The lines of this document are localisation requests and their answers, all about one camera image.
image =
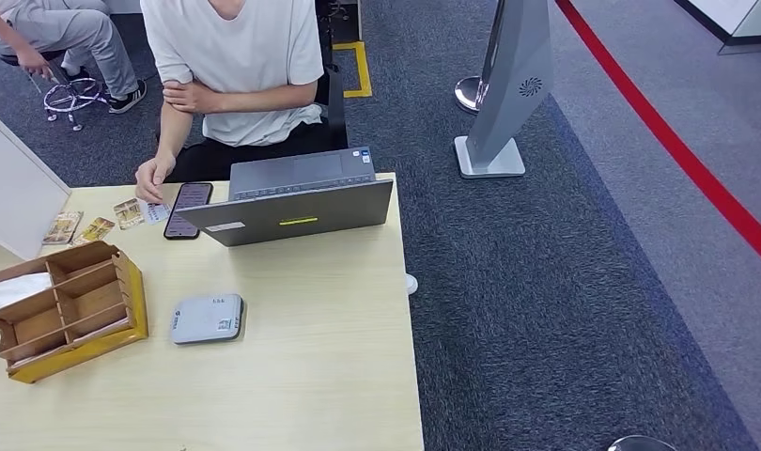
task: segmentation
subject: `black sneaker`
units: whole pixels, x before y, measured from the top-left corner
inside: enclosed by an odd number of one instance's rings
[[[90,76],[90,72],[88,72],[87,69],[85,69],[84,67],[82,67],[79,70],[79,73],[77,73],[76,75],[73,75],[73,76],[68,75],[68,71],[67,70],[63,69],[63,71],[65,72],[65,76],[68,77],[68,79],[71,80],[71,81],[80,80],[80,79],[83,79],[83,78],[93,78],[93,77]]]
[[[137,80],[137,89],[130,92],[129,95],[126,96],[126,99],[119,101],[118,99],[110,97],[107,100],[109,102],[109,112],[113,115],[122,115],[123,113],[126,113],[146,96],[146,91],[148,91],[148,85],[146,85],[146,82],[143,80]]]

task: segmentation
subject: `smartphone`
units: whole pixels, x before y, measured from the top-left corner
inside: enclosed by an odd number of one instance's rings
[[[170,219],[164,227],[164,237],[169,240],[194,240],[201,231],[176,214],[176,209],[200,207],[209,203],[211,198],[211,183],[184,183],[176,196],[176,203],[170,212]]]

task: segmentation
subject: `stool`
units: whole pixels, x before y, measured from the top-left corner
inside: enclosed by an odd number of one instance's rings
[[[106,104],[104,88],[96,79],[77,78],[70,80],[65,71],[56,60],[65,54],[64,50],[41,52],[43,58],[49,62],[49,68],[56,80],[56,85],[49,89],[43,97],[43,109],[46,110],[49,122],[57,119],[57,113],[67,113],[68,121],[75,132],[80,131],[82,124],[76,122],[73,112],[85,108],[91,103],[100,101]],[[10,66],[18,67],[18,56],[0,54],[0,59]]]

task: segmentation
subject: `wooden desk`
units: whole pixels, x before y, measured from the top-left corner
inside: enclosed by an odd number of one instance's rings
[[[76,189],[66,210],[85,226],[132,196]],[[151,337],[34,385],[0,359],[0,451],[422,449],[396,193],[386,225],[233,249],[163,228],[106,237],[143,272]],[[246,301],[243,336],[170,341],[178,301],[227,292]]]

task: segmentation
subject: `person sitting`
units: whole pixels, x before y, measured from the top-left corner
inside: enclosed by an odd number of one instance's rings
[[[109,87],[109,112],[121,114],[142,100],[146,83],[134,76],[126,48],[101,0],[0,0],[0,54],[18,56],[30,73],[52,76],[40,52],[62,51],[71,80],[88,78],[92,55]]]
[[[156,156],[137,196],[166,181],[228,180],[233,163],[330,150],[314,104],[323,74],[314,0],[142,0],[162,79]],[[205,141],[182,150],[193,114]]]

